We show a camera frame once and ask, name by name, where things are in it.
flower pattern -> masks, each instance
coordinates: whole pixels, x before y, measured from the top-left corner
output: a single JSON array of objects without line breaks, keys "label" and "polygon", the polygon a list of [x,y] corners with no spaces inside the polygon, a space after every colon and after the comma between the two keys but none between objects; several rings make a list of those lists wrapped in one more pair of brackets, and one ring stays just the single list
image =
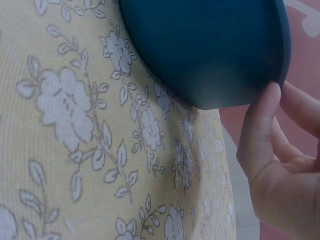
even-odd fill
[{"label": "flower pattern", "polygon": [[177,207],[170,206],[169,215],[164,223],[164,239],[165,240],[184,240],[184,211],[180,209],[180,204],[177,202]]},{"label": "flower pattern", "polygon": [[215,151],[217,154],[222,154],[224,147],[222,146],[221,139],[215,139],[214,140],[214,146],[215,146]]},{"label": "flower pattern", "polygon": [[184,116],[181,120],[181,125],[183,127],[183,137],[188,140],[189,144],[194,141],[194,131],[192,130],[191,124],[187,116]]},{"label": "flower pattern", "polygon": [[3,240],[16,239],[18,228],[15,215],[5,206],[0,205],[0,237]]},{"label": "flower pattern", "polygon": [[146,145],[149,146],[152,151],[157,150],[157,146],[161,144],[160,128],[158,120],[155,119],[151,108],[142,112],[141,122],[143,125],[142,135]]},{"label": "flower pattern", "polygon": [[226,214],[226,223],[228,225],[228,227],[230,227],[230,225],[233,222],[233,214],[234,214],[234,205],[231,202],[228,202],[228,206],[227,206],[227,214]]},{"label": "flower pattern", "polygon": [[198,149],[202,162],[205,162],[208,158],[208,147],[206,139],[204,137],[198,138]]},{"label": "flower pattern", "polygon": [[42,112],[42,123],[54,125],[57,139],[74,152],[80,142],[87,143],[93,136],[94,125],[87,116],[91,101],[85,85],[70,68],[58,73],[45,70],[42,78],[41,94],[36,101]]},{"label": "flower pattern", "polygon": [[[112,3],[4,8],[0,94],[12,110],[1,113],[0,175],[16,184],[0,187],[0,238],[235,239],[218,111],[188,105],[151,74]],[[35,34],[12,41],[24,28]],[[82,210],[91,232],[76,227]]]},{"label": "flower pattern", "polygon": [[154,92],[156,95],[156,102],[162,108],[162,115],[167,119],[167,113],[170,111],[170,98],[168,96],[167,87],[163,83],[154,82]]},{"label": "flower pattern", "polygon": [[183,164],[185,161],[185,152],[181,146],[181,142],[177,141],[175,144],[176,164]]},{"label": "flower pattern", "polygon": [[132,59],[129,53],[129,40],[124,40],[114,31],[106,38],[106,46],[103,48],[103,55],[111,58],[114,69],[124,74],[130,74]]}]

dark teal plastic lid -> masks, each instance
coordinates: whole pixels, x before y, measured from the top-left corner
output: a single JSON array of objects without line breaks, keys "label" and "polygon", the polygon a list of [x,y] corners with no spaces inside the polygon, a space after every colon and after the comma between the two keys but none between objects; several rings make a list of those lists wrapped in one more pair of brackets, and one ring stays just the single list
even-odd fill
[{"label": "dark teal plastic lid", "polygon": [[269,81],[285,81],[291,38],[283,0],[119,3],[142,59],[199,109],[250,104]]}]

